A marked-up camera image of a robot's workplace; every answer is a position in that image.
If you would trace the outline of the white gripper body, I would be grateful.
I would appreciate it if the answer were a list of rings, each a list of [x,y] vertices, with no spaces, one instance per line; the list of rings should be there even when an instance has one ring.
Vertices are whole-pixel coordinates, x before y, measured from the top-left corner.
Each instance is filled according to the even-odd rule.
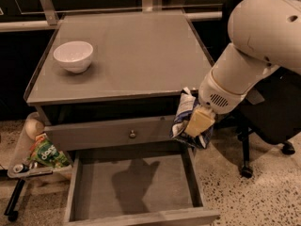
[[[210,108],[215,114],[230,113],[245,97],[245,94],[233,94],[219,87],[212,73],[205,76],[198,89],[200,104]]]

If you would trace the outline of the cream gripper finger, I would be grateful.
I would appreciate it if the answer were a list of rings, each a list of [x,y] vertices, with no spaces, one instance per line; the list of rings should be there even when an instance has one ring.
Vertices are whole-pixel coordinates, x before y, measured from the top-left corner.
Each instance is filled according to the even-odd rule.
[[[194,109],[184,132],[191,137],[199,136],[215,123],[214,118],[215,113],[210,108],[197,106]]]

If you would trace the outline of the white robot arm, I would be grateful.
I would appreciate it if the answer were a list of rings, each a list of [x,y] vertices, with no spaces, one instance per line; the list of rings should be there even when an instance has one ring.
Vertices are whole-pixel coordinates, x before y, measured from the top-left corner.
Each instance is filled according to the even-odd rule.
[[[301,1],[243,0],[228,21],[230,43],[198,90],[185,133],[196,137],[231,112],[262,79],[283,67],[301,73]]]

